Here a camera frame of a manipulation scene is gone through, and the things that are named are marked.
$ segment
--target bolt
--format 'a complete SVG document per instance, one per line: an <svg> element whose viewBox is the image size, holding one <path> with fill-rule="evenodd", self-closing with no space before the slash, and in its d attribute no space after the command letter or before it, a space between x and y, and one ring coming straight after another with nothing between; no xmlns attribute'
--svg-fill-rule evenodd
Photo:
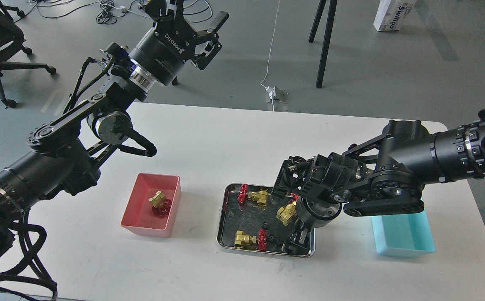
<svg viewBox="0 0 485 301"><path fill-rule="evenodd" d="M53 132L53 128L44 128L43 130L41 130L41 132L39 133L39 136L40 137L45 137L45 136L48 136L49 134L51 134Z"/></svg>
<svg viewBox="0 0 485 301"><path fill-rule="evenodd" d="M92 100L100 100L103 98L103 93L97 93L93 95Z"/></svg>
<svg viewBox="0 0 485 301"><path fill-rule="evenodd" d="M421 209L418 205L416 204L405 204L403 206L403 209L406 211L406 212L409 212L409 213L417 213L417 212L420 212L419 210Z"/></svg>
<svg viewBox="0 0 485 301"><path fill-rule="evenodd" d="M352 217L360 217L361 216L361 213L359 213L357 210L354 210L354 209L346 208L343 211L344 211L344 213L351 215Z"/></svg>

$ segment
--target cable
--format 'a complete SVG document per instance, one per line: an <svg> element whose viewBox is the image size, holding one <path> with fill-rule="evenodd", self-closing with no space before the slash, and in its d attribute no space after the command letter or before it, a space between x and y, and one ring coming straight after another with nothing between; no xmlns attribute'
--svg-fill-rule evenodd
<svg viewBox="0 0 485 301"><path fill-rule="evenodd" d="M195 23L201 23L201 22L205 22L205 21L207 21L207 20L209 20L209 19L211 19L211 18L212 18L212 16L213 16L213 11L212 11L212 7L210 6L210 3L209 3L207 0L203 0L203 1L204 1L204 2L207 4L207 8L205 8L204 10L202 10L202 11L200 11L200 12L197 12L197 13L189 13L189 14L184 14L184 15L196 15L196 14L198 14L198 13L202 13L202 12L205 12L205 11L207 11L207 10L210 10L210 14L209 14L209 16L208 16L206 19L203 19L203 20L201 20L201 21L189 22L189 24L195 24ZM187 7L185 7L185 8L189 8L189 7L191 7L192 5L196 4L196 2L198 2L198 0L195 0L194 2L192 2L191 4L189 4L189 5L188 5Z"/></svg>
<svg viewBox="0 0 485 301"><path fill-rule="evenodd" d="M33 8L31 8L30 11L28 11L28 13L23 15L21 18L17 19L17 21L14 21L14 23L17 23L17 22L21 21L22 19L24 19L27 15L29 15L34 10L34 8L36 8L36 7L34 6Z"/></svg>
<svg viewBox="0 0 485 301"><path fill-rule="evenodd" d="M58 18L62 18L62 17L66 17L67 15L70 15L72 12L75 12L77 10L79 10L80 8L83 8L83 7L86 7L88 5L92 5L92 4L96 4L96 3L99 3L98 1L95 1L95 2L92 2L92 3L88 3L88 4L84 4L82 6L78 6L77 8L75 8L74 10L64 14L64 15L57 15L56 17L47 17L46 15L42 15L41 12L40 12L40 7L45 7L45 6L39 6L39 5L36 5L36 7L38 8L38 13L45 19L58 19Z"/></svg>
<svg viewBox="0 0 485 301"><path fill-rule="evenodd" d="M43 286L51 290L52 297L50 300L55 301L58 295L56 282L51 279L51 276L49 275L37 255L39 250L43 246L45 239L47 238L47 232L43 227L39 225L28 224L28 211L23 214L23 218L18 223L11 223L9 229L15 230L17 231L17 234L19 234L21 249L23 252L23 259L21 259L19 263L17 263L17 265L15 265L15 267L13 267L12 269L0 273L0 281L15 281ZM36 232L38 234L38 239L34 244L32 244L30 240L30 236L28 234L29 232ZM18 274L22 272L27 265L32 268L32 270L39 279L18 276ZM38 299L7 288L0 287L0 291L5 293L13 293L14 295L20 296L30 301L39 301Z"/></svg>
<svg viewBox="0 0 485 301"><path fill-rule="evenodd" d="M269 75L270 55L272 53L272 44L274 43L275 28L276 28L276 23L277 23L277 12L279 11L279 4L280 3L281 3L281 0L277 0L276 17L275 17L275 20L274 20L274 31L272 32L272 40L270 41L269 59L267 61L267 72L266 72L265 77L263 78L263 80L260 82L260 85L263 86L263 88L265 88L265 89L267 89L267 87L265 87L265 85L263 84L263 82L267 79L267 76ZM270 101L272 102L272 111L275 111L275 108L274 108L274 99L271 98Z"/></svg>
<svg viewBox="0 0 485 301"><path fill-rule="evenodd" d="M84 76L84 72L86 71L86 68L88 67L88 65L90 63L95 62L95 61L96 61L95 59L93 59L91 57L88 57L84 61L84 63L82 63L82 67L80 68L80 72L78 74L77 83L75 84L75 88L73 90L73 93L69 97L69 101L68 101L68 104L66 105L66 108L64 108L63 114L65 114L69 110L71 110L74 107L74 105L77 103L78 88L80 88L80 82L82 82L82 78Z"/></svg>
<svg viewBox="0 0 485 301"><path fill-rule="evenodd" d="M93 84L95 84L98 80L100 80L105 74L107 74L108 69L110 69L110 67L112 67L112 65L114 64L114 60L115 60L114 56L111 56L110 61L108 61L108 64L105 66L105 68L103 70L101 70L101 73L98 74L93 80L88 82L86 84L86 86L84 86L82 89L80 89L80 91L77 94L77 98L79 98L84 93L84 91L86 91Z"/></svg>

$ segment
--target white cable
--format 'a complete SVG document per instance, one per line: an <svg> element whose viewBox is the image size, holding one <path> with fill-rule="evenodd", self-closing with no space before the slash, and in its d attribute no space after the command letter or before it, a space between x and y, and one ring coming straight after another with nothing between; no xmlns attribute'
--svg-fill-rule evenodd
<svg viewBox="0 0 485 301"><path fill-rule="evenodd" d="M110 6L111 8L116 8L117 10L120 10L120 8L117 8L116 6L113 6L113 5L110 5L110 4L106 4L106 5ZM143 18L151 19L148 15L141 15L141 14L139 14L137 12L133 12L131 10L127 10L127 12L133 13L135 15L139 15L140 17L143 17Z"/></svg>
<svg viewBox="0 0 485 301"><path fill-rule="evenodd" d="M276 23L277 23L277 12L279 11L280 2L281 2L281 0L277 0L276 17L275 17L275 20L274 20L274 31L272 32L272 40L270 41L269 59L267 61L267 73L265 74L265 77L263 78L263 80L260 82L261 86L263 86L263 88L265 88L265 89L267 87L265 87L263 82L267 79L267 76L269 75L270 55L272 53L272 44L274 43L275 27L276 27ZM275 110L274 109L274 98L271 98L270 100L272 101L272 111L274 111Z"/></svg>

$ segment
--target cardboard box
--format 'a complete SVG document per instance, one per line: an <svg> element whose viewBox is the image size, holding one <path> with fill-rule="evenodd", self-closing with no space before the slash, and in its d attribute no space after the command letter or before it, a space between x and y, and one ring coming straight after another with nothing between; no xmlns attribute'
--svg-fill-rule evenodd
<svg viewBox="0 0 485 301"><path fill-rule="evenodd" d="M417 0L380 0L374 26L376 30L397 31Z"/></svg>

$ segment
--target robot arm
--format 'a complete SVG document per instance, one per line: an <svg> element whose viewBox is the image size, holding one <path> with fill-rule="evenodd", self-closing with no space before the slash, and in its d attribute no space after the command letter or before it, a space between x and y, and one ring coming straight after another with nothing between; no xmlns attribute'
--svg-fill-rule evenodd
<svg viewBox="0 0 485 301"><path fill-rule="evenodd" d="M305 247L309 231L341 210L352 217L418 213L424 210L424 185L484 178L485 109L478 116L479 121L433 135L418 120L390 120L381 135L341 155L285 160L272 195L301 196L287 247ZM363 156L373 149L377 155Z"/></svg>
<svg viewBox="0 0 485 301"><path fill-rule="evenodd" d="M13 269L0 273L0 281L14 280L10 276L32 266L33 260L39 260L36 252L46 234L42 227L28 224L30 208L40 200L55 197L62 190L74 196L97 185L100 166L118 149L154 156L157 153L155 145L133 129L127 108L135 99L143 101L155 82L171 83L187 60L204 69L221 49L217 30L229 17L226 12L219 13L207 31L196 32L183 18L183 0L170 0L170 4L175 7L167 9L164 0L153 0L144 6L154 20L154 26L129 53L115 43L104 50L106 66L97 79L105 73L109 73L109 77L99 93L75 106L77 98L93 82L78 93L77 87L65 114L30 134L28 145L32 151L1 171L0 257L12 246L14 235L10 230L19 234L25 257ZM196 54L199 44L205 44L205 47ZM87 60L83 69L91 61L93 59ZM88 149L78 139L80 123L85 119L100 139ZM123 145L128 138L143 149ZM28 237L29 231L39 234L34 244ZM33 269L40 279L51 281L43 266L36 265L38 267ZM53 298L56 298L56 283L46 287L53 290Z"/></svg>

